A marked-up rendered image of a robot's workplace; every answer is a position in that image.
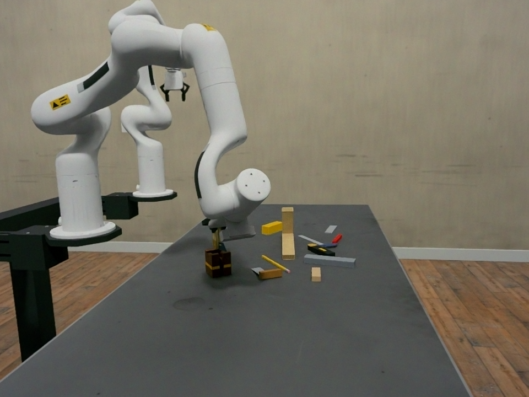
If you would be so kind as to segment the grey rectangular bar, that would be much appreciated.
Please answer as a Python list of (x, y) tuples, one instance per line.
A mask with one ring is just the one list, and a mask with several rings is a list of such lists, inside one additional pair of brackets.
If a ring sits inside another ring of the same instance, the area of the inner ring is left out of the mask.
[(341, 266), (341, 267), (352, 267), (352, 268), (354, 268), (355, 266), (355, 260), (356, 259), (345, 258), (345, 257), (310, 255), (310, 254), (306, 254), (304, 256), (304, 263)]

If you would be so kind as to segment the small light wooden block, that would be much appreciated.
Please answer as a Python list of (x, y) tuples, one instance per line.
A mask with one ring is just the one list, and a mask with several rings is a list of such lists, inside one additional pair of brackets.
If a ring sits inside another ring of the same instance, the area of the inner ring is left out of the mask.
[(312, 281), (321, 282), (320, 267), (312, 267)]

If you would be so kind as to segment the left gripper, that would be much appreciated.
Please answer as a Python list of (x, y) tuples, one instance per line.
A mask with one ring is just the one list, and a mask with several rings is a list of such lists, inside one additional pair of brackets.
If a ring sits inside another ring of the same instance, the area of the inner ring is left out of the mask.
[[(184, 86), (186, 89), (184, 90)], [(184, 83), (183, 75), (181, 71), (178, 70), (168, 70), (165, 72), (165, 89), (164, 84), (160, 86), (161, 91), (165, 94), (166, 102), (169, 102), (169, 91), (170, 90), (180, 90), (182, 92), (182, 101), (186, 100), (185, 94), (189, 90), (190, 86)]]

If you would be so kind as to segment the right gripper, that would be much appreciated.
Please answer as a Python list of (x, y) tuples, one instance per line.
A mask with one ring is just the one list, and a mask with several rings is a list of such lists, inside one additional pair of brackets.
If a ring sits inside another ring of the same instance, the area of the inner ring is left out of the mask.
[(226, 229), (226, 222), (225, 218), (219, 218), (219, 219), (208, 219), (202, 221), (203, 226), (209, 226), (209, 229), (212, 230), (212, 233), (215, 233), (218, 229), (218, 227), (221, 227), (222, 230)]

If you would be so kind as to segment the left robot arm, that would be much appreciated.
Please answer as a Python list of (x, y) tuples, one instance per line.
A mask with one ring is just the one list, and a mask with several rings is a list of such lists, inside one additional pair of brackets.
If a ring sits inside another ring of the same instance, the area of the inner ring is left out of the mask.
[[(128, 16), (129, 15), (129, 16)], [(141, 19), (166, 26), (151, 0), (136, 0), (131, 6), (117, 12), (109, 21), (109, 32), (130, 19)], [(139, 69), (139, 83), (135, 87), (149, 105), (131, 105), (123, 109), (121, 123), (137, 146), (139, 185), (135, 197), (160, 197), (173, 194), (165, 187), (164, 155), (161, 142), (150, 138), (145, 131), (166, 130), (172, 122), (171, 112), (158, 92), (153, 66)]]

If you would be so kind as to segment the brown wooden slotted block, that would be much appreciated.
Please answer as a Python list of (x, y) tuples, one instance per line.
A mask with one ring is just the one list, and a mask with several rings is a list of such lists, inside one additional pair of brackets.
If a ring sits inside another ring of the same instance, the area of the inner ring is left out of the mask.
[[(205, 250), (206, 273), (212, 278), (231, 275), (231, 252), (215, 249)], [(220, 262), (220, 263), (219, 263)]]

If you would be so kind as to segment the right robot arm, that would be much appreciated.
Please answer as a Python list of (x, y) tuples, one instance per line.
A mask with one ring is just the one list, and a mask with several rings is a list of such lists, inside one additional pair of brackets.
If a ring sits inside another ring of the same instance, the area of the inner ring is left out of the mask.
[[(183, 59), (184, 58), (184, 59)], [(210, 140), (195, 168), (201, 210), (208, 219), (225, 218), (221, 242), (252, 238), (247, 217), (268, 197), (271, 184), (257, 169), (246, 169), (217, 185), (220, 158), (247, 139), (247, 127), (226, 43), (211, 26), (173, 29), (140, 19), (121, 23), (111, 35), (111, 54), (89, 75), (55, 87), (33, 102), (35, 126), (51, 135), (75, 135), (56, 156), (61, 225), (58, 239), (103, 235), (116, 225), (103, 220), (98, 152), (112, 123), (109, 106), (139, 83), (139, 69), (155, 65), (194, 68), (210, 128)], [(61, 222), (62, 221), (62, 222)]]

